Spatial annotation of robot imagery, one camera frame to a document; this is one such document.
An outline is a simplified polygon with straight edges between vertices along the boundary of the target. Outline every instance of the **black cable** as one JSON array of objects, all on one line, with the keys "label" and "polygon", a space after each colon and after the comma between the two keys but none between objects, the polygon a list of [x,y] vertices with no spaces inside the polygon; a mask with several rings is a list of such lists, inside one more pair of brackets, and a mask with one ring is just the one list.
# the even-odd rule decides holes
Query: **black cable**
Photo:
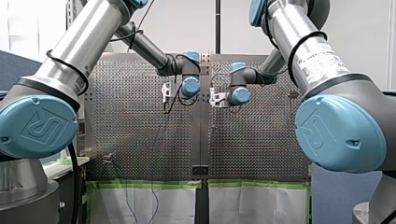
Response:
[{"label": "black cable", "polygon": [[[153,5],[154,2],[155,2],[155,0],[152,0],[152,2],[149,4],[148,9],[146,10],[145,15],[143,15],[142,20],[139,22],[139,25],[137,26],[137,31],[140,30],[140,27],[142,26],[143,21],[145,20],[145,18],[147,17],[147,15],[149,14],[149,10],[151,9],[151,7],[152,7],[152,5]],[[128,46],[128,49],[127,49],[127,51],[126,51],[127,53],[129,53],[129,50],[132,48],[132,45],[133,45],[133,44],[134,44],[134,38],[132,39],[131,44]]]},{"label": "black cable", "polygon": [[153,142],[153,144],[152,144],[152,147],[151,147],[151,149],[150,149],[151,193],[152,193],[152,195],[154,195],[154,198],[155,198],[155,201],[157,202],[157,205],[156,205],[155,211],[154,211],[154,213],[153,213],[151,219],[149,220],[148,224],[150,224],[150,223],[154,220],[155,216],[156,216],[157,213],[158,213],[158,207],[159,207],[159,204],[160,204],[160,202],[159,202],[159,200],[158,200],[158,197],[157,197],[157,194],[155,193],[154,186],[153,186],[153,182],[154,182],[154,176],[153,176],[153,172],[152,172],[152,168],[153,168],[153,166],[154,166],[153,152],[154,152],[154,148],[157,146],[157,142],[158,142],[158,139],[159,139],[159,137],[160,137],[160,133],[165,133],[165,131],[166,131],[167,127],[168,127],[169,119],[170,119],[169,116],[165,116],[165,117],[163,118],[163,121],[164,121],[163,131],[161,132],[161,128],[158,130],[157,134],[155,135],[155,138],[154,138],[154,142]]},{"label": "black cable", "polygon": [[59,58],[53,57],[51,53],[52,53],[52,49],[50,49],[49,51],[47,51],[47,57],[51,58],[51,59],[52,59],[53,61],[55,61],[56,63],[60,63],[60,64],[62,64],[62,65],[64,65],[64,66],[66,66],[66,67],[72,69],[72,70],[75,71],[75,72],[79,75],[79,77],[84,81],[84,89],[82,89],[82,91],[78,94],[78,96],[84,94],[84,93],[88,90],[88,87],[90,86],[90,83],[89,83],[87,77],[85,77],[85,75],[84,75],[81,71],[79,71],[74,65],[72,65],[72,64],[70,64],[70,63],[67,63],[67,62],[65,62],[65,61],[63,61],[63,60],[61,60],[61,59],[59,59]]},{"label": "black cable", "polygon": [[396,91],[383,91],[382,93],[387,96],[396,96]]},{"label": "black cable", "polygon": [[[114,160],[111,161],[111,164],[113,164],[113,166],[116,168],[116,175],[118,176],[118,179],[122,179],[122,176],[119,173],[120,167],[114,162]],[[129,204],[129,199],[128,199],[128,180],[125,180],[125,202],[128,206],[129,211],[132,213],[132,215],[134,216],[134,221],[137,224],[137,216],[136,213],[134,212],[134,209],[132,209],[131,205]]]},{"label": "black cable", "polygon": [[[265,6],[265,31],[267,32],[268,38],[271,42],[271,44],[274,46],[274,48],[279,49],[279,46],[276,44],[276,42],[274,41],[274,37],[272,36],[271,32],[270,32],[270,25],[269,25],[269,4],[270,1],[266,2],[266,6]],[[315,0],[310,0],[309,4],[308,4],[308,17],[311,16],[312,10],[314,9],[315,6]]]},{"label": "black cable", "polygon": [[192,62],[193,64],[195,64],[195,66],[198,67],[199,73],[201,74],[201,66],[198,64],[198,62],[194,61],[193,59],[191,59],[191,58],[189,58],[189,57],[187,57],[186,55],[183,55],[183,54],[178,54],[176,56],[176,58],[179,58],[179,57],[185,58],[185,59],[189,60],[190,62]]},{"label": "black cable", "polygon": [[195,96],[195,98],[192,100],[192,102],[189,103],[189,104],[186,104],[186,103],[183,102],[183,100],[182,100],[181,97],[180,97],[180,94],[178,95],[177,98],[178,98],[178,101],[180,102],[181,105],[184,105],[184,106],[192,106],[192,105],[194,105],[194,104],[198,101],[198,97],[199,97],[199,94],[197,94],[197,95]]},{"label": "black cable", "polygon": [[131,36],[134,37],[134,35],[136,35],[137,33],[143,34],[143,31],[142,31],[142,30],[137,30],[137,31],[131,32],[131,33],[128,34],[128,35],[125,35],[125,36],[123,36],[123,37],[120,37],[120,38],[118,38],[118,39],[112,39],[112,40],[110,40],[110,42],[116,42],[116,41],[128,39],[128,38],[131,37]]},{"label": "black cable", "polygon": [[308,40],[309,38],[311,38],[311,37],[317,37],[317,36],[323,37],[325,40],[327,40],[327,35],[326,35],[326,33],[321,32],[321,31],[314,31],[314,32],[312,32],[312,33],[309,34],[309,35],[303,36],[303,37],[297,42],[297,44],[291,49],[290,56],[289,56],[289,61],[288,61],[288,70],[289,70],[290,79],[291,79],[291,81],[294,83],[294,85],[295,85],[296,87],[298,87],[298,86],[297,86],[297,82],[296,82],[296,80],[295,80],[295,78],[294,78],[293,69],[292,69],[292,64],[293,64],[294,56],[295,56],[297,50],[299,49],[299,47],[300,47],[303,43],[305,43],[305,41],[307,41],[307,40]]},{"label": "black cable", "polygon": [[173,109],[173,107],[174,107],[174,105],[175,105],[176,99],[177,99],[178,95],[180,94],[180,90],[181,90],[181,85],[178,87],[178,90],[177,90],[177,92],[176,92],[176,95],[175,95],[175,97],[174,97],[174,100],[172,101],[171,107],[169,108],[168,111],[166,111],[166,104],[163,104],[163,111],[164,111],[164,114],[170,114],[170,113],[172,112],[172,109]]},{"label": "black cable", "polygon": [[76,155],[76,151],[74,149],[73,143],[70,143],[68,146],[70,159],[72,161],[73,167],[73,184],[74,184],[74,192],[73,192],[73,212],[71,224],[78,223],[78,210],[79,210],[79,202],[80,202],[80,194],[81,194],[81,185],[80,185],[80,173],[78,168],[78,159]]},{"label": "black cable", "polygon": [[267,32],[267,35],[268,35],[268,38],[270,39],[271,44],[274,46],[274,48],[279,49],[279,47],[277,46],[277,44],[274,41],[271,31],[270,31],[269,7],[270,7],[270,4],[269,4],[269,1],[267,1],[266,6],[265,6],[265,30]]},{"label": "black cable", "polygon": [[389,224],[393,219],[396,218],[396,210],[389,214],[380,224]]}]

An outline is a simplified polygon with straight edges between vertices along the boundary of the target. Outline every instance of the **pegboard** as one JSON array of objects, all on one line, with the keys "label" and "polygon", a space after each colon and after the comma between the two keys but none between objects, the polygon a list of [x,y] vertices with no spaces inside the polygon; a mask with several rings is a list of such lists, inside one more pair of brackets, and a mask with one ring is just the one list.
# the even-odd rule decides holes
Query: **pegboard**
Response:
[{"label": "pegboard", "polygon": [[[93,155],[88,178],[185,180],[192,166],[208,165],[209,178],[305,181],[308,159],[294,134],[300,102],[284,74],[275,85],[249,86],[250,104],[238,111],[212,108],[209,86],[226,91],[229,67],[258,67],[265,57],[206,55],[199,102],[175,103],[163,114],[161,88],[172,77],[134,54],[105,54],[90,77],[86,94],[86,147]],[[103,157],[111,155],[112,162]]]},{"label": "pegboard", "polygon": [[[262,56],[211,55],[211,86],[227,91],[232,63],[258,68]],[[309,161],[300,150],[294,118],[301,101],[287,70],[275,85],[250,85],[248,105],[209,111],[209,177],[305,181]]]}]

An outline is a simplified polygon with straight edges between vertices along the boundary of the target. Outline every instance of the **green tape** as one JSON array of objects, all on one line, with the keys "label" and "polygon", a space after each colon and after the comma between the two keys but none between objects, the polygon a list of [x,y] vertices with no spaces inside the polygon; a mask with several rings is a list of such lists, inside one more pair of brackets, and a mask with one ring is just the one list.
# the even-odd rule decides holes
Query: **green tape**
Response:
[{"label": "green tape", "polygon": [[[87,160],[87,157],[78,157],[77,158],[78,163],[80,163],[84,160]],[[70,160],[70,158],[65,159],[65,160],[61,161],[61,165],[72,165],[72,161]]]},{"label": "green tape", "polygon": [[86,193],[86,199],[87,199],[87,223],[91,223],[91,213],[92,213],[92,198],[93,198],[93,188],[89,187],[89,184],[87,183],[87,193]]},{"label": "green tape", "polygon": [[305,224],[310,223],[310,208],[311,208],[311,184],[306,183],[308,185],[308,188],[306,188],[306,199],[305,199]]},{"label": "green tape", "polygon": [[147,180],[111,180],[91,181],[89,189],[199,189],[201,181],[147,181]]},{"label": "green tape", "polygon": [[266,189],[307,189],[309,183],[289,183],[260,180],[209,180],[210,188],[257,187]]},{"label": "green tape", "polygon": [[312,176],[312,165],[308,165],[308,175]]}]

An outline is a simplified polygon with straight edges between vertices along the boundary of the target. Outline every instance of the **metal bracket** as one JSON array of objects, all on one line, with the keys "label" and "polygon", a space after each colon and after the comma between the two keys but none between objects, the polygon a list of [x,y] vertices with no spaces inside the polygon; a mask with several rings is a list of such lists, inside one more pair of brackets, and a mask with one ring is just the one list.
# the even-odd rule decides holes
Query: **metal bracket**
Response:
[{"label": "metal bracket", "polygon": [[192,166],[193,175],[208,175],[209,167],[207,165]]},{"label": "metal bracket", "polygon": [[215,88],[210,88],[210,104],[213,107],[228,108],[228,92],[215,93]]},{"label": "metal bracket", "polygon": [[[181,82],[165,82],[163,83],[163,104],[167,103],[169,98],[174,98],[177,94],[177,90],[180,87]],[[178,94],[180,94],[180,98],[184,98],[183,93],[180,91]]]}]

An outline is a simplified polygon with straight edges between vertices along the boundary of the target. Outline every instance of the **black band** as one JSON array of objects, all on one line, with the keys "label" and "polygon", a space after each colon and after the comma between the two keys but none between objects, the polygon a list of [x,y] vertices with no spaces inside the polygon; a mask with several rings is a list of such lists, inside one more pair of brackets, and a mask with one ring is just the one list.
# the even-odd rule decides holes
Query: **black band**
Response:
[{"label": "black band", "polygon": [[17,160],[19,160],[19,159],[16,159],[16,158],[13,158],[13,157],[9,157],[9,156],[6,156],[6,155],[3,155],[3,154],[0,153],[0,162],[3,162],[3,161],[17,161]]},{"label": "black band", "polygon": [[68,104],[70,104],[73,109],[75,109],[75,111],[79,110],[79,103],[76,102],[75,100],[73,100],[72,98],[70,98],[69,96],[67,96],[66,94],[64,94],[61,91],[57,91],[47,85],[44,85],[42,83],[30,80],[30,79],[26,79],[26,78],[20,78],[18,79],[16,85],[21,85],[21,86],[25,86],[25,87],[29,87],[38,91],[43,91],[44,93],[48,94],[48,95],[53,95],[56,96],[64,101],[66,101]]},{"label": "black band", "polygon": [[288,61],[288,71],[289,71],[289,76],[290,76],[291,81],[292,81],[292,82],[294,83],[294,85],[296,85],[296,86],[297,86],[297,82],[296,82],[296,79],[294,78],[293,69],[292,69],[292,64],[293,64],[294,56],[295,56],[295,54],[296,54],[298,48],[299,48],[303,43],[305,43],[306,40],[308,40],[308,39],[311,38],[311,37],[318,37],[318,36],[321,36],[321,37],[323,37],[325,40],[327,40],[327,35],[326,35],[324,32],[315,31],[315,32],[312,32],[312,33],[309,34],[309,35],[306,35],[306,36],[302,37],[302,38],[297,42],[297,44],[293,47],[293,49],[292,49],[291,52],[290,52],[289,61]]},{"label": "black band", "polygon": [[335,78],[330,79],[326,82],[323,82],[322,84],[318,85],[316,88],[311,90],[309,93],[307,93],[303,99],[303,102],[313,96],[318,95],[319,93],[325,91],[326,89],[329,89],[332,86],[335,86],[335,85],[343,83],[343,82],[352,81],[352,80],[372,81],[369,77],[367,77],[366,75],[362,75],[362,74],[350,74],[350,75],[344,75],[341,77],[335,77]]},{"label": "black band", "polygon": [[79,75],[79,77],[84,81],[84,89],[83,89],[81,92],[78,93],[78,96],[84,94],[84,93],[88,90],[88,87],[90,86],[90,82],[88,81],[87,77],[85,77],[85,75],[84,75],[81,71],[79,71],[74,65],[72,65],[72,64],[70,64],[70,63],[67,63],[67,62],[65,62],[65,61],[63,61],[63,60],[61,60],[61,59],[59,59],[59,58],[53,57],[51,53],[52,53],[52,50],[51,50],[51,49],[50,49],[49,51],[47,51],[47,57],[51,58],[51,59],[52,59],[53,61],[55,61],[56,63],[60,63],[60,64],[62,64],[62,65],[64,65],[64,66],[66,66],[66,67],[72,69],[72,70],[75,71],[75,72]]}]

